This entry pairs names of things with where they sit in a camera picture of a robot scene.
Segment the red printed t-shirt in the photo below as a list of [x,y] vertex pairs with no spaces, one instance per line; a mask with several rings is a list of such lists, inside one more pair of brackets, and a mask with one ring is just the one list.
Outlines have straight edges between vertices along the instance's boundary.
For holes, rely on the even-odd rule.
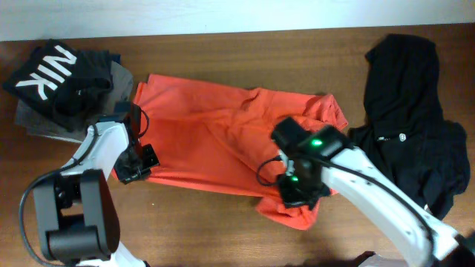
[[318,209],[286,208],[273,186],[284,165],[272,129],[287,117],[303,128],[344,129],[348,122],[335,97],[255,88],[152,74],[137,86],[134,103],[145,111],[142,143],[159,165],[149,182],[258,197],[257,211],[277,223],[309,229]]

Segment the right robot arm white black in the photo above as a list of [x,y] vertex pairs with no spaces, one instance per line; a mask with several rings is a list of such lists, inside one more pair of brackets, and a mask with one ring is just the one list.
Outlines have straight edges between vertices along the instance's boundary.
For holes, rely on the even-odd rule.
[[271,138],[286,167],[277,186],[287,208],[313,208],[336,190],[402,256],[396,260],[373,254],[363,258],[362,266],[474,265],[474,235],[463,237],[418,206],[333,126],[312,133],[288,117],[275,126]]

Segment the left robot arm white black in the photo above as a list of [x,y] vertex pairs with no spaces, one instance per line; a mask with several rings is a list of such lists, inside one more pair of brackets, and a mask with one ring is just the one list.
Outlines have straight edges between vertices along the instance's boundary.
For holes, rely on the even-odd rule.
[[33,193],[40,263],[45,266],[146,266],[120,241],[119,218],[108,188],[142,181],[160,164],[140,139],[149,118],[138,105],[116,103],[87,129],[79,149],[60,169],[36,179]]

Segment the dark folded garment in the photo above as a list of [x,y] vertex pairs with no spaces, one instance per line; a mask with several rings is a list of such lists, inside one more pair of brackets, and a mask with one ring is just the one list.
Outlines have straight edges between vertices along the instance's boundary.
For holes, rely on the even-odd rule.
[[107,50],[81,50],[76,64],[52,104],[52,120],[67,131],[85,125],[87,114],[99,106],[99,98],[113,89],[111,63],[121,55]]

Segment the grey folded garment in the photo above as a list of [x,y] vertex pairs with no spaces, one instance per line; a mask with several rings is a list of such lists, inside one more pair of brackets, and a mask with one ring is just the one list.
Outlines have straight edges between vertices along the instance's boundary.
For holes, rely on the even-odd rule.
[[19,100],[16,108],[14,123],[27,130],[27,134],[57,139],[65,142],[81,143],[86,136],[86,128],[99,115],[110,114],[117,102],[128,101],[134,86],[132,73],[116,62],[111,63],[113,89],[110,93],[99,98],[99,106],[86,116],[85,125],[78,131],[69,132],[65,128],[46,119],[23,101]]

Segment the black crumpled garment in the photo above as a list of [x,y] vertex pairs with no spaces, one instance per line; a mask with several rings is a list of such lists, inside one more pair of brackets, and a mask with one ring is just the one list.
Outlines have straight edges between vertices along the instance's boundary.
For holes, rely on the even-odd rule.
[[438,219],[471,178],[467,134],[446,120],[438,96],[436,45],[419,36],[389,34],[365,55],[366,125],[349,138],[417,205]]

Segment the black shirt white letters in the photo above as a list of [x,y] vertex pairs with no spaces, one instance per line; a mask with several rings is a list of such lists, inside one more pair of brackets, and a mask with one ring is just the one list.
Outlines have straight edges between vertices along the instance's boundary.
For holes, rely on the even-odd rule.
[[2,87],[35,111],[51,118],[54,97],[71,76],[79,51],[59,40],[50,39],[32,52]]

